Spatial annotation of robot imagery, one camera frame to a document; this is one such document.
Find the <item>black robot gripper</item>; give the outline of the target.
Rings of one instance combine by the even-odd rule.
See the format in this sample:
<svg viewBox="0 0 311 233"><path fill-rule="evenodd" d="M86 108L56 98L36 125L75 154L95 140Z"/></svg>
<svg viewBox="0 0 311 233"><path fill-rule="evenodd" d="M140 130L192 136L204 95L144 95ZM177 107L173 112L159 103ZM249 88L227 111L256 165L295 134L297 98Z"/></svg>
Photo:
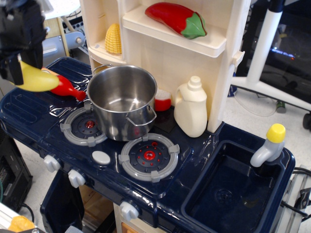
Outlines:
<svg viewBox="0 0 311 233"><path fill-rule="evenodd" d="M14 85L24 84L21 60L35 68L43 67L42 41L46 37L44 17L35 0L0 2L0 76Z"/></svg>

